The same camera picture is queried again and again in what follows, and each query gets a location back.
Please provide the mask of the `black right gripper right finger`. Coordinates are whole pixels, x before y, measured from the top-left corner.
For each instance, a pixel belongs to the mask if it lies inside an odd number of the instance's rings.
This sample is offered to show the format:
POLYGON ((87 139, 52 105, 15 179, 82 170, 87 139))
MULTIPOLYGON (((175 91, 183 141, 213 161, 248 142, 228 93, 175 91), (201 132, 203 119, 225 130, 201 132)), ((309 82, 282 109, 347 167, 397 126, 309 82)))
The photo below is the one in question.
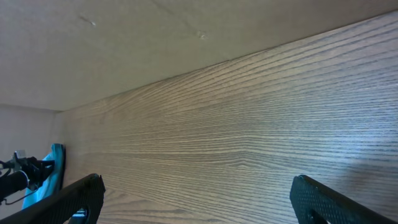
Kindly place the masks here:
POLYGON ((300 224, 397 224, 307 175, 294 177, 290 201, 300 224))

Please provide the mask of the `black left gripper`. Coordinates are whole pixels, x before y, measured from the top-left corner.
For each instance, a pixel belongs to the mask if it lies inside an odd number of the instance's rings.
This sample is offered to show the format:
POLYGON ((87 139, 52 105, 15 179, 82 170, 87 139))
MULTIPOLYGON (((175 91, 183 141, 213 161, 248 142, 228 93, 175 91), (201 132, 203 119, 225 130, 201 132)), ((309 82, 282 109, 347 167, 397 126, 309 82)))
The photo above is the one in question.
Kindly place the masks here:
POLYGON ((17 152, 14 152, 11 160, 1 161, 1 165, 1 169, 8 171, 8 174, 4 174, 4 177, 7 177, 11 171, 22 172, 27 179, 26 187, 35 191, 43 185, 44 181, 54 171, 55 161, 41 161, 35 157, 20 157, 17 152))

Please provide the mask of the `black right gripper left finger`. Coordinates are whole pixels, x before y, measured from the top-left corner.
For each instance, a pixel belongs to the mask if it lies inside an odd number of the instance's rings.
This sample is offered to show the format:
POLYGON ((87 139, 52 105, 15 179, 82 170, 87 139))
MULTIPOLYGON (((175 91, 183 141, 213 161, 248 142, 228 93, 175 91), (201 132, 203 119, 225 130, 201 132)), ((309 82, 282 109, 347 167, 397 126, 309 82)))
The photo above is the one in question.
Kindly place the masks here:
POLYGON ((102 176, 90 174, 59 193, 2 219, 1 224, 95 224, 103 206, 105 191, 102 176))

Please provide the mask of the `light blue denim jeans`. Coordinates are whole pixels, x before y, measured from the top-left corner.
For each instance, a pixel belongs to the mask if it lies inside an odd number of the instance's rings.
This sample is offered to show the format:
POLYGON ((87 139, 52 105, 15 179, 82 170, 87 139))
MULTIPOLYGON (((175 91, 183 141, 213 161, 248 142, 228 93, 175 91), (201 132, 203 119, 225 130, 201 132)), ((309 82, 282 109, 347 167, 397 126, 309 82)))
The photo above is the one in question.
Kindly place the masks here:
POLYGON ((44 180, 41 187, 35 192, 27 189, 23 200, 22 209, 25 209, 42 199, 58 193, 63 185, 65 173, 66 151, 63 144, 52 144, 51 153, 44 157, 44 161, 54 161, 55 165, 51 174, 44 180))

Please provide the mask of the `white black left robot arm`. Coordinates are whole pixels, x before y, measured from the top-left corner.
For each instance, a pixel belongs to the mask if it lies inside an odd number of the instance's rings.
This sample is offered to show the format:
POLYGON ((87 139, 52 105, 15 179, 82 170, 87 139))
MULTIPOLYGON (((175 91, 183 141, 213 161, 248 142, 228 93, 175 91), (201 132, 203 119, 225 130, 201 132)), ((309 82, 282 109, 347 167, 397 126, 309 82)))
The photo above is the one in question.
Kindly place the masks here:
POLYGON ((1 170, 6 172, 1 175, 1 202, 6 205, 14 202, 7 202, 7 197, 24 189, 32 192, 37 191, 52 174, 55 168, 55 161, 41 161, 35 157, 20 157, 14 152, 11 160, 1 161, 1 170))

